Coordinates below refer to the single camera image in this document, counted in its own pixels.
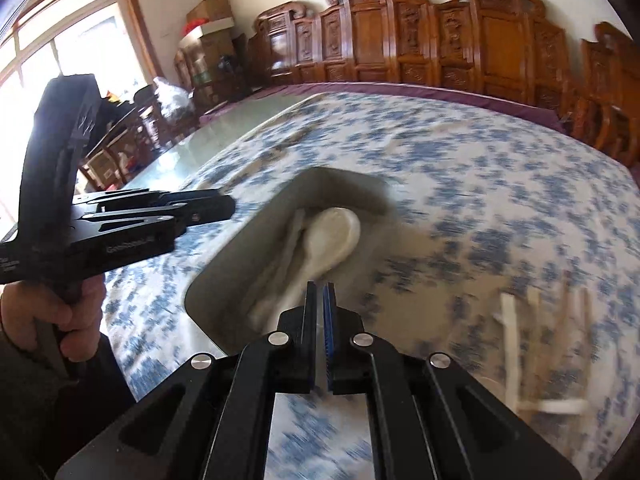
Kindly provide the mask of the person's left hand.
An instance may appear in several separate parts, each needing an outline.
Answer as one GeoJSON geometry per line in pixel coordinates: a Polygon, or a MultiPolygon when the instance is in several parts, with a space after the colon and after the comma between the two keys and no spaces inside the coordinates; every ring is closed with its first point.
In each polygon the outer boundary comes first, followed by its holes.
{"type": "Polygon", "coordinates": [[[36,322],[56,325],[64,335],[62,355],[70,362],[86,362],[99,347],[105,293],[103,274],[82,282],[80,298],[72,306],[43,284],[21,281],[6,285],[1,295],[3,331],[17,348],[35,352],[36,322]]]}

